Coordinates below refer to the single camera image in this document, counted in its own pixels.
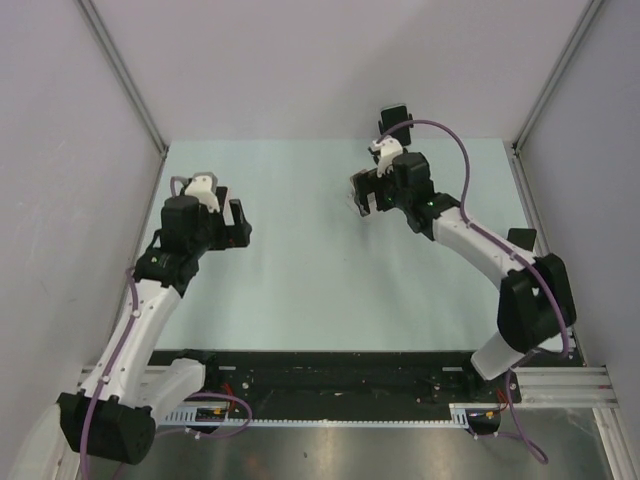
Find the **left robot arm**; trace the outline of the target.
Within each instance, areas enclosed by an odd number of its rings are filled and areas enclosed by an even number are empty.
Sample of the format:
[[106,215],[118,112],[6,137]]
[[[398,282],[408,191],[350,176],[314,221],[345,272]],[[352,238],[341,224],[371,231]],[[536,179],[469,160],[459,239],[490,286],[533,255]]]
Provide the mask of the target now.
[[160,228],[127,273],[126,305],[97,365],[77,393],[57,400],[62,432],[83,468],[91,456],[140,463],[161,420],[189,396],[207,400],[221,387],[220,374],[196,352],[174,359],[149,384],[142,377],[202,256],[247,247],[252,227],[225,187],[171,197],[160,218]]

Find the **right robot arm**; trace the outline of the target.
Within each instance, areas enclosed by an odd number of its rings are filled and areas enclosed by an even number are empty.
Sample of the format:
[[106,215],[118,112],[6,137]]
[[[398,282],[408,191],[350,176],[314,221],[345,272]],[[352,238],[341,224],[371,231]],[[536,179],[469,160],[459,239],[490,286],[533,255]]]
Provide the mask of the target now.
[[577,313],[563,260],[536,256],[464,216],[459,200],[436,191],[422,154],[401,153],[385,172],[358,172],[351,184],[361,216],[401,211],[414,233],[459,254],[497,288],[497,331],[471,355],[472,369],[461,376],[469,399],[486,400],[497,389],[497,377],[545,341],[568,340]]

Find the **pink phone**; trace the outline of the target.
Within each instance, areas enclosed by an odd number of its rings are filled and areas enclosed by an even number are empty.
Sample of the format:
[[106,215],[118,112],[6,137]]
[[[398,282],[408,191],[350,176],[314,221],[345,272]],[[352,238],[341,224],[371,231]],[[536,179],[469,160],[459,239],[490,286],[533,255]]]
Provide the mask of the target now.
[[226,186],[218,186],[216,188],[216,197],[219,204],[219,213],[224,219],[226,225],[233,223],[232,212],[229,205],[230,191]]

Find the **black folding phone stand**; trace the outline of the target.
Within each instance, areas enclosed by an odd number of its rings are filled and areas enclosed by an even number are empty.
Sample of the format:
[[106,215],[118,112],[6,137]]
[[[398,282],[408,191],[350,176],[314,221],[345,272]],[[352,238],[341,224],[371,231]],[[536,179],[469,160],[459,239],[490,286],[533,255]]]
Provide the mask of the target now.
[[537,238],[537,231],[531,228],[510,228],[507,234],[507,240],[513,245],[533,252]]

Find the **white folding phone stand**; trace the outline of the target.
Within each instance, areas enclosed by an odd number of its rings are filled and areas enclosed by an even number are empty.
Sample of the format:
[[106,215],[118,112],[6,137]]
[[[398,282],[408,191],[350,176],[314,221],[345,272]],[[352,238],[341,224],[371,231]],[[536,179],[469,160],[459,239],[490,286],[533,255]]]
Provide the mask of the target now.
[[356,191],[356,189],[355,189],[355,187],[353,185],[350,185],[350,190],[349,190],[349,193],[347,195],[346,203],[347,203],[348,207],[356,215],[358,215],[360,218],[365,218],[365,217],[369,216],[369,213],[367,213],[362,208],[362,205],[359,203],[359,197],[358,197],[357,191]]

